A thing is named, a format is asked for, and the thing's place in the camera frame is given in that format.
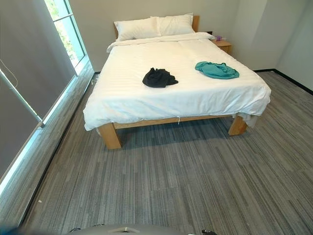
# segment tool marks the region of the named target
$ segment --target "white pillow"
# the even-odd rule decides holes
[[[159,17],[162,36],[194,33],[192,29],[193,14]]]
[[[114,24],[118,31],[117,41],[161,36],[158,17],[135,21],[116,21]]]

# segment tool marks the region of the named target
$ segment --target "white duvet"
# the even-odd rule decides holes
[[[270,101],[268,85],[208,38],[207,33],[193,33],[112,43],[84,109],[85,129],[170,117],[261,115]],[[225,62],[240,76],[207,77],[195,70],[200,61]],[[179,83],[145,86],[142,79],[152,67],[166,69]]]

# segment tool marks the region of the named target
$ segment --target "teal clothing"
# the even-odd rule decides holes
[[[225,63],[216,64],[212,62],[202,61],[196,64],[196,70],[203,72],[204,75],[218,79],[231,79],[239,77],[239,73],[227,66]]]

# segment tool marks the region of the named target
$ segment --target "striped carpet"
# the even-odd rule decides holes
[[[144,223],[200,234],[313,233],[313,96],[261,72],[271,103],[255,128],[229,137],[231,118],[118,130],[108,151],[86,132],[90,86],[28,215],[53,234]]]

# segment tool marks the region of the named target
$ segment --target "wooden bed frame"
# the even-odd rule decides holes
[[[195,32],[198,31],[199,27],[199,16],[194,16],[192,22],[192,28]],[[116,38],[118,37],[118,32],[116,27],[114,26]],[[223,118],[229,117],[231,115],[222,115],[222,116],[194,116],[194,117],[172,117],[165,119],[155,119],[155,120],[143,120],[133,123],[108,123],[98,127],[100,135],[102,136],[104,143],[106,144],[108,149],[117,149],[121,148],[122,144],[117,136],[116,129],[130,128],[130,127],[138,127],[138,126],[149,126],[156,124],[165,124],[165,123],[173,123],[179,121],[191,121],[191,120],[201,120],[201,119],[210,119],[210,118]],[[233,120],[233,123],[228,131],[229,135],[239,135],[245,132],[247,128],[247,124],[243,121],[243,118],[240,116],[236,116]]]

